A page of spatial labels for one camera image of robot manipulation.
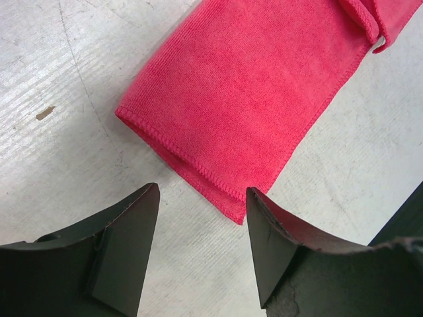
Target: brown stain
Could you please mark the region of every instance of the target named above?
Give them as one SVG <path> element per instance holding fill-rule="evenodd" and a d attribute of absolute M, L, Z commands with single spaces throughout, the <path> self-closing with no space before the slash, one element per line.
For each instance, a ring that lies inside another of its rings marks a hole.
<path fill-rule="evenodd" d="M 35 118 L 38 120 L 38 121 L 41 121 L 41 120 L 43 120 L 46 116 L 48 116 L 49 114 L 51 114 L 52 112 L 53 112 L 53 109 L 54 109 L 55 107 L 48 107 L 47 109 L 45 109 L 44 111 L 42 111 L 42 112 L 40 112 L 39 114 L 37 114 L 36 116 L 35 116 Z"/>

